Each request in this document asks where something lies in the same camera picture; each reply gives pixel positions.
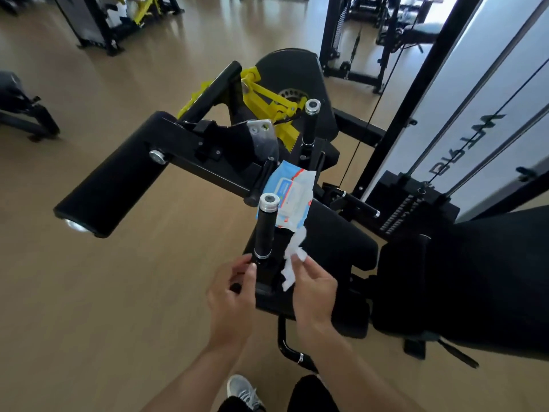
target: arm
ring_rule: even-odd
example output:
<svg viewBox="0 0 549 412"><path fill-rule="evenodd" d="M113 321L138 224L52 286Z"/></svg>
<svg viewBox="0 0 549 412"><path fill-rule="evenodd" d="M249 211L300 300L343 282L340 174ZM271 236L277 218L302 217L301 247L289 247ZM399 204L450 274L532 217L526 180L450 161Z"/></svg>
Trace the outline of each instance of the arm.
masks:
<svg viewBox="0 0 549 412"><path fill-rule="evenodd" d="M251 255L222 265L208 289L210 341L196 360L143 408L143 412L209 412L215 396L251 334L256 266ZM242 291L229 290L240 282Z"/></svg>
<svg viewBox="0 0 549 412"><path fill-rule="evenodd" d="M298 335L342 412L416 412L422 409L358 355L332 325L337 281L311 257L292 256Z"/></svg>

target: shoe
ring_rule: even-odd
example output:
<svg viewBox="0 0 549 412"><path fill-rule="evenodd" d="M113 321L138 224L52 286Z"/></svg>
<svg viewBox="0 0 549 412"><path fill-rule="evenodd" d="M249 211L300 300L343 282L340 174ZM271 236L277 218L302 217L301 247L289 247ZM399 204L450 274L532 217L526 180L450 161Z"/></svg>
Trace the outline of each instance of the shoe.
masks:
<svg viewBox="0 0 549 412"><path fill-rule="evenodd" d="M236 396L251 410L265 410L263 402L257 397L256 389L244 376L232 375L227 381L227 397Z"/></svg>

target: shoelace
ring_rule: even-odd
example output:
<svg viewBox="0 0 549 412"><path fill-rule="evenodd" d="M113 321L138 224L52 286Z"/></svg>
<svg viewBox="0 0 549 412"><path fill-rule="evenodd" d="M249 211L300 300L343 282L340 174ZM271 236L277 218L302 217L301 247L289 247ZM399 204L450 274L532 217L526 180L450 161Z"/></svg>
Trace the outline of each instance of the shoelace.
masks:
<svg viewBox="0 0 549 412"><path fill-rule="evenodd" d="M252 398L255 399L255 402L252 402L251 404L251 407L253 410L255 410L261 403L259 402L259 399L258 397L255 395L255 391L257 389L254 389L252 392L250 392L248 389L244 389L243 391L241 391L241 393L238 395L238 398L241 400L241 401L244 401L246 404L248 404L248 402L250 402L250 400Z"/></svg>

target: bolt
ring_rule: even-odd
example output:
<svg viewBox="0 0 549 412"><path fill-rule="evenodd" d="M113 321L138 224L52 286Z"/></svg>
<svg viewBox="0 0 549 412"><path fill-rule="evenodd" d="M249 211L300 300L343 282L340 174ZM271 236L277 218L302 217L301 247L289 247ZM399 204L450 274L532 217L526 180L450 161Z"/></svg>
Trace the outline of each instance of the bolt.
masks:
<svg viewBox="0 0 549 412"><path fill-rule="evenodd" d="M168 163L168 160L164 156L164 153L162 153L159 150L151 150L149 152L149 156L150 156L151 159L153 159L159 165L165 165L166 163Z"/></svg>

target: floor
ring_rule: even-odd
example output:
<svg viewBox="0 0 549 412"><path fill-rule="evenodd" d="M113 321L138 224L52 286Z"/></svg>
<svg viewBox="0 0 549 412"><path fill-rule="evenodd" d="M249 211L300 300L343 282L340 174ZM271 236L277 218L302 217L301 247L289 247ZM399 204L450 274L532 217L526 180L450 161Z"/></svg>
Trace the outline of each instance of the floor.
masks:
<svg viewBox="0 0 549 412"><path fill-rule="evenodd" d="M168 167L109 239L78 235L51 209L153 111L176 113L231 60L252 65L282 47L318 52L327 0L180 3L184 15L128 39L116 58L77 49L47 2L18 18L0 12L0 68L17 72L61 128L58 140L39 144L0 128L1 410L138 410L208 339L205 289L254 224L241 199ZM346 30L343 55L358 29ZM353 69L374 72L378 57L363 37ZM405 51L372 123L388 126L424 58ZM326 84L334 106L370 117L378 98L370 88ZM228 123L220 108L210 117ZM339 164L321 180L352 189L372 149L359 146L351 161L357 141L340 134L334 144ZM282 411L304 371L278 353L276 318L256 315L237 371L270 411ZM288 332L298 346L291 325ZM353 345L427 410L549 409L547 363L464 350L481 364L472 370L434 344L419 362L402 353L401 340L375 330Z"/></svg>

